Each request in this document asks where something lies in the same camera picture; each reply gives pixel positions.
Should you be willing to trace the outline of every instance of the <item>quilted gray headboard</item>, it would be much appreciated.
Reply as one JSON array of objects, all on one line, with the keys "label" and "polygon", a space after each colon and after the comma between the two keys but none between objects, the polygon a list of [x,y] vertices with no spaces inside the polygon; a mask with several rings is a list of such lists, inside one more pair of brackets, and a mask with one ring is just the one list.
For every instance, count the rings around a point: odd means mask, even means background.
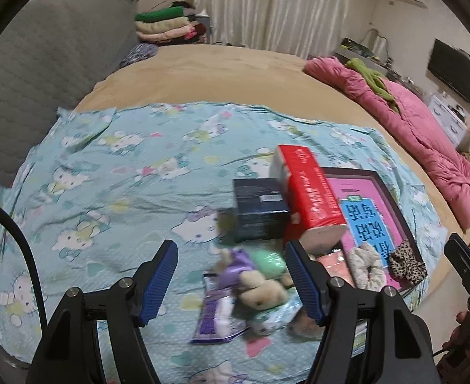
[{"label": "quilted gray headboard", "polygon": [[137,44],[136,0],[31,0],[0,36],[0,185]]}]

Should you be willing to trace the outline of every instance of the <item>floor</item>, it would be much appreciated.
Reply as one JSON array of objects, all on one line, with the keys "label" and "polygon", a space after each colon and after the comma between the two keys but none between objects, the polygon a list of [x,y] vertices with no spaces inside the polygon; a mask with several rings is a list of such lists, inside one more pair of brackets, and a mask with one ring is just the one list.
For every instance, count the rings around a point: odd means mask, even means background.
[{"label": "floor", "polygon": [[468,294],[455,270],[451,270],[439,288],[430,294],[415,311],[427,323],[434,352],[449,340],[457,313],[466,310]]}]

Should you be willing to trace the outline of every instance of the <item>black box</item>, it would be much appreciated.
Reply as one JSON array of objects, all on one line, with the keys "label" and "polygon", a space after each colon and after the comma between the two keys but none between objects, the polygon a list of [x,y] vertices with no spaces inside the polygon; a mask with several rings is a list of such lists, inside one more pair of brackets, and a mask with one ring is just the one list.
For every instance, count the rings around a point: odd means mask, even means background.
[{"label": "black box", "polygon": [[235,240],[281,238],[290,209],[277,179],[234,179]]}]

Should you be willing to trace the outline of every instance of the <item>white label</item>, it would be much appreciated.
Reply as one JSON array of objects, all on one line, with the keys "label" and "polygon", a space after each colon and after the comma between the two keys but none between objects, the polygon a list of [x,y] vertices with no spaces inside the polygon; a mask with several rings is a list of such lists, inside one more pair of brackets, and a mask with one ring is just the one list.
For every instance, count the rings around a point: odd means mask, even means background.
[{"label": "white label", "polygon": [[282,200],[283,197],[281,195],[260,195],[260,202],[276,202]]}]

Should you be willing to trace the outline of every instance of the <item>screw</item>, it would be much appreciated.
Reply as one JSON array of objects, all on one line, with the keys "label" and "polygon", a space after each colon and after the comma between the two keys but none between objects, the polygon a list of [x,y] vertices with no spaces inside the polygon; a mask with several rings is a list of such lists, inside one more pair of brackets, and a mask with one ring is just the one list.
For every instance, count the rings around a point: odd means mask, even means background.
[{"label": "screw", "polygon": [[394,297],[397,295],[397,289],[392,286],[385,286],[383,290],[384,293],[386,293],[389,297]]},{"label": "screw", "polygon": [[330,283],[334,287],[342,287],[345,284],[345,281],[341,277],[333,277],[331,278]]},{"label": "screw", "polygon": [[130,277],[123,277],[118,284],[121,288],[128,289],[133,284],[133,280]]},{"label": "screw", "polygon": [[66,291],[66,296],[75,297],[80,292],[78,287],[71,287]]}]

